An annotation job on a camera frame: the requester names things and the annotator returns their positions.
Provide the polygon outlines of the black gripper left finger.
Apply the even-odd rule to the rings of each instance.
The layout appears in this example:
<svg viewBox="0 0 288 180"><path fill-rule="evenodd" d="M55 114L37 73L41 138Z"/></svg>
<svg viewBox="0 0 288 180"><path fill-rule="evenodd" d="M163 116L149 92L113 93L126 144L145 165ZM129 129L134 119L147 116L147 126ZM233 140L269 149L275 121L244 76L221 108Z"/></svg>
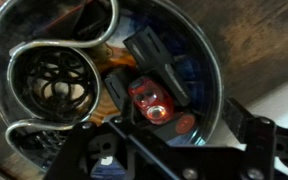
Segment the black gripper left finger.
<svg viewBox="0 0 288 180"><path fill-rule="evenodd" d="M130 134L133 130L131 122L132 105L129 99L125 99L122 104L121 114L113 120L112 127L120 134Z"/></svg>

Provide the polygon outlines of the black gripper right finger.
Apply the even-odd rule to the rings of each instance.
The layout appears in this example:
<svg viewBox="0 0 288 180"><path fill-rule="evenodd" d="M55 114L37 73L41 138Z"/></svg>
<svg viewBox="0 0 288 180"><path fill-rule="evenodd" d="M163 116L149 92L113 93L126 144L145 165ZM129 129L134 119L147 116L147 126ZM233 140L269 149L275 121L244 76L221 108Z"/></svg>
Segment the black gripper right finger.
<svg viewBox="0 0 288 180"><path fill-rule="evenodd" d="M264 117L252 115L233 98L224 101L222 119L241 143L251 159L272 159L275 153L275 124Z"/></svg>

